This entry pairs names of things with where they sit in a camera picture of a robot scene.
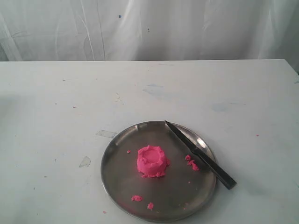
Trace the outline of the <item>pink dough lump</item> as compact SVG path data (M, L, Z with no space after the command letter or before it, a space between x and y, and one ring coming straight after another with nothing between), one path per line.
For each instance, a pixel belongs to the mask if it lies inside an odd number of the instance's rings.
M160 146L147 145L138 150L136 164L142 178L155 178L165 175L170 160Z

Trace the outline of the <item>black kitchen knife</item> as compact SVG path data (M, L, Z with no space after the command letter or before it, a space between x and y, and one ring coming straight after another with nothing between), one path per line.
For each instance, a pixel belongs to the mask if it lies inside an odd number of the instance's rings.
M198 156L216 175L216 177L222 182L227 189L232 189L236 186L237 182L226 173L214 160L206 155L200 148L193 144L178 128L172 123L165 120L166 125L171 131L190 149L190 151Z

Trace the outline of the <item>clear tape piece upper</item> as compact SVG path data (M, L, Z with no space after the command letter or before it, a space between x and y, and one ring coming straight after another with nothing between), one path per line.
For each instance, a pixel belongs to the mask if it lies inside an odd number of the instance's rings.
M106 131L106 130L100 130L96 133L96 135L113 139L117 135L117 133L111 132L111 131Z

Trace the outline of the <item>clear tape piece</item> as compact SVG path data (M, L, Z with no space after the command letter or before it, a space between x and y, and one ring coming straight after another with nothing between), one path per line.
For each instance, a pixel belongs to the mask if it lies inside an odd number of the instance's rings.
M87 168L91 164L91 159L88 156L85 156L81 161L79 168Z
M111 132L111 131L106 131L106 130L100 130L96 133L96 135L113 139L117 135L117 133Z

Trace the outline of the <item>round steel plate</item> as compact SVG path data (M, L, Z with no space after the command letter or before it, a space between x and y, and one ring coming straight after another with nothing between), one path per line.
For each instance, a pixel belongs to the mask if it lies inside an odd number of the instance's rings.
M137 170L138 150L147 145L160 146L170 160L164 176L142 178ZM103 186L112 201L132 216L151 222L183 219L209 202L217 183L214 173L198 157L192 159L199 171L187 166L185 156L190 154L165 122L136 124L107 146L101 162ZM142 201L132 202L133 195L142 196ZM147 209L150 202L153 210Z

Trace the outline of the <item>pink crumb cluster right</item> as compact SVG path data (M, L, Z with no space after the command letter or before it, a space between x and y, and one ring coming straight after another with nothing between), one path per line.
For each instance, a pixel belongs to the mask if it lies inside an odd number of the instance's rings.
M197 166L195 160L193 160L190 155L186 155L185 160L187 161L187 166L191 166L193 171L199 171L199 167Z

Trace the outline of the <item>clear tape piece lower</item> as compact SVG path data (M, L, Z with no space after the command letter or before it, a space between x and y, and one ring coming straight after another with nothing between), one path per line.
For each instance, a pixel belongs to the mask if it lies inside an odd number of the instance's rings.
M91 164L91 159L88 156L85 156L81 161L79 168L87 168Z

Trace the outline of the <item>pink crumb front left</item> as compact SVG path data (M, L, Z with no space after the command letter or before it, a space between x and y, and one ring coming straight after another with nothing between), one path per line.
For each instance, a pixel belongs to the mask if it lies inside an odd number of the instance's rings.
M131 201L132 201L132 202L133 202L133 201L140 202L140 201L142 201L142 196L140 196L140 195L133 195L133 196L131 197Z

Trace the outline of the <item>pink crumb front middle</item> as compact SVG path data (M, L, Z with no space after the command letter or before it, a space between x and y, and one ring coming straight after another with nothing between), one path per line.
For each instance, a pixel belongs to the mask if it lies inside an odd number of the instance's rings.
M150 202L148 205L147 205L147 209L149 210L153 210L154 208L154 204L152 202Z

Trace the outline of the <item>white backdrop curtain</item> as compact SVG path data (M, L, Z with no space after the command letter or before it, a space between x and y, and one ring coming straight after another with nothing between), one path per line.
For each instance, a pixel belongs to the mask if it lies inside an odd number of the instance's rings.
M296 0L3 0L9 61L299 58Z

